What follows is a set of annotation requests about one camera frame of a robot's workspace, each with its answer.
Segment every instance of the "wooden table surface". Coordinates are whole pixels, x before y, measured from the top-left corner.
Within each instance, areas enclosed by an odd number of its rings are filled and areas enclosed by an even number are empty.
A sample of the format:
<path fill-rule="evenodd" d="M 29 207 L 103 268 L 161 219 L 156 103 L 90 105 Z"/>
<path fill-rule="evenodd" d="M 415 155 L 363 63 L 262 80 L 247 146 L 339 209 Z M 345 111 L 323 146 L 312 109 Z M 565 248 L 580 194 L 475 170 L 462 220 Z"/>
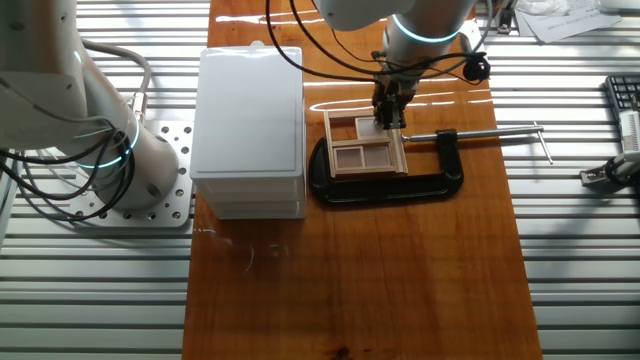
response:
<path fill-rule="evenodd" d="M 301 47 L 309 68 L 352 74 L 304 38 L 288 1 L 272 2 L 281 45 Z M 296 5 L 349 59 L 311 1 Z M 264 0 L 213 1 L 208 45 L 269 44 L 264 12 Z M 384 26 L 338 36 L 368 57 Z M 305 75 L 307 155 L 324 136 L 321 110 L 366 109 L 372 89 Z M 406 135 L 495 128 L 491 93 L 449 76 L 424 81 L 407 123 Z M 499 142 L 460 148 L 465 184 L 445 202 L 344 211 L 309 195 L 304 221 L 218 221 L 198 196 L 183 358 L 541 359 Z M 433 150 L 406 147 L 410 174 L 438 169 Z"/>

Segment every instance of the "small wooden window frame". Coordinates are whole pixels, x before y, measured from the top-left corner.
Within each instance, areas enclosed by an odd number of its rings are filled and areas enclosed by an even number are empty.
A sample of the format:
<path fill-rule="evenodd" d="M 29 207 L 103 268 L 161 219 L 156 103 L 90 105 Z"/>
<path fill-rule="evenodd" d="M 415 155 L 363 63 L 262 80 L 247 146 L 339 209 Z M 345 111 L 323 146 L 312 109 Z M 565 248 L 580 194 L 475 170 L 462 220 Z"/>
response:
<path fill-rule="evenodd" d="M 327 137 L 327 150 L 329 152 L 329 165 L 331 177 L 335 178 L 339 175 L 356 175 L 356 174 L 372 174 L 372 173 L 398 173 L 408 174 L 407 159 L 404 153 L 404 145 L 402 143 L 402 133 L 398 129 L 383 131 L 380 137 L 362 137 L 360 136 L 360 121 L 373 119 L 370 112 L 340 112 L 332 114 L 329 111 L 324 112 L 324 126 Z M 331 123 L 354 121 L 356 128 L 356 140 L 333 141 L 331 138 Z M 365 148 L 370 146 L 386 147 L 389 155 L 389 166 L 370 166 L 367 167 L 365 162 Z M 338 152 L 340 150 L 360 150 L 361 167 L 339 168 Z"/>

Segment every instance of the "stack of white containers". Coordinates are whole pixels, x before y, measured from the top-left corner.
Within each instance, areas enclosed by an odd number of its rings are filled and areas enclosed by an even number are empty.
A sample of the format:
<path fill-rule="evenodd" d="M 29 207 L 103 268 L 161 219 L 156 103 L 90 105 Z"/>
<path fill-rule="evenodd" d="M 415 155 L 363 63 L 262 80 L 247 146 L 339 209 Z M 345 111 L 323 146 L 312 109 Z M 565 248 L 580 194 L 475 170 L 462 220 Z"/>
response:
<path fill-rule="evenodd" d="M 275 48 L 202 53 L 190 174 L 219 219 L 304 218 L 305 135 L 302 73 Z"/>

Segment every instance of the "metal slatted surface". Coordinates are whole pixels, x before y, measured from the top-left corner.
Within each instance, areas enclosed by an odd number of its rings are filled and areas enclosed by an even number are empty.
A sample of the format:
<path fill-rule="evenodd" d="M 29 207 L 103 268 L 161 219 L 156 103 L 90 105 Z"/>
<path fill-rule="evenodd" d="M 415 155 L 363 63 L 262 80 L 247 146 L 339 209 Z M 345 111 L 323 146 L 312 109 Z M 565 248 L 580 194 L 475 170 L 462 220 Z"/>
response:
<path fill-rule="evenodd" d="M 78 26 L 151 60 L 149 121 L 193 120 L 208 9 L 208 0 L 80 0 Z M 498 125 L 546 126 L 557 159 L 549 166 L 539 145 L 504 143 L 546 360 L 640 358 L 636 196 L 595 196 L 577 176 L 620 151 L 599 87 L 640 70 L 639 44 L 640 18 L 542 47 L 517 31 L 487 43 Z M 137 88 L 135 64 L 95 59 L 125 96 Z M 179 359 L 190 239 L 190 228 L 87 237 L 18 197 L 0 254 L 0 359 Z"/>

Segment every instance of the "blue led ring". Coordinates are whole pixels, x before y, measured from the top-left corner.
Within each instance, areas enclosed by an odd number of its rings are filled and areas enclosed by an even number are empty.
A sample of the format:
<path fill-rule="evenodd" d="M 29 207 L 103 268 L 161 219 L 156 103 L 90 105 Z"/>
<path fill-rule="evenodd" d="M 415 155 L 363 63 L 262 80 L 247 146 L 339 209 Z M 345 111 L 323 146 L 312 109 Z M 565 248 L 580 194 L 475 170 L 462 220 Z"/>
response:
<path fill-rule="evenodd" d="M 458 34 L 460 33 L 460 30 L 462 30 L 462 28 L 458 29 L 458 31 L 454 32 L 453 34 L 443 37 L 443 38 L 426 38 L 424 36 L 420 36 L 416 33 L 411 32 L 411 30 L 407 29 L 404 25 L 402 25 L 400 23 L 400 20 L 398 20 L 398 17 L 394 14 L 391 17 L 393 17 L 393 20 L 396 22 L 396 25 L 398 26 L 398 28 L 400 30 L 402 30 L 403 33 L 405 33 L 407 36 L 409 36 L 410 38 L 420 41 L 420 42 L 425 42 L 425 43 L 429 43 L 429 44 L 440 44 L 440 43 L 444 43 L 447 42 L 449 40 L 452 40 L 453 38 L 455 38 L 456 36 L 458 36 Z"/>
<path fill-rule="evenodd" d="M 125 152 L 125 155 L 129 155 L 129 152 L 130 152 L 131 150 L 133 150 L 133 147 L 134 147 L 134 146 L 136 146 L 136 143 L 138 142 L 138 137 L 140 136 L 140 124 L 138 124 L 138 122 L 137 122 L 137 121 L 135 121 L 135 123 L 136 123 L 136 136 L 133 138 L 133 142 L 131 143 L 131 146 L 129 147 L 129 150 L 127 150 L 127 151 Z M 117 164 L 117 163 L 118 163 L 118 162 L 120 162 L 121 160 L 122 160 L 122 156 L 120 156 L 120 157 L 118 157 L 117 159 L 112 160 L 112 161 L 110 161 L 110 162 L 108 162 L 108 163 L 106 163 L 106 164 L 99 165 L 99 166 L 98 166 L 98 169 L 103 169 L 103 168 L 106 168 L 106 167 L 108 167 L 108 166 L 111 166 L 111 165 Z M 80 166 L 80 167 L 82 167 L 82 168 L 85 168 L 85 169 L 93 169 L 93 168 L 95 167 L 95 166 L 82 165 L 82 164 L 80 164 L 80 163 L 78 163 L 78 162 L 76 162 L 76 164 L 78 164 L 78 166 Z"/>

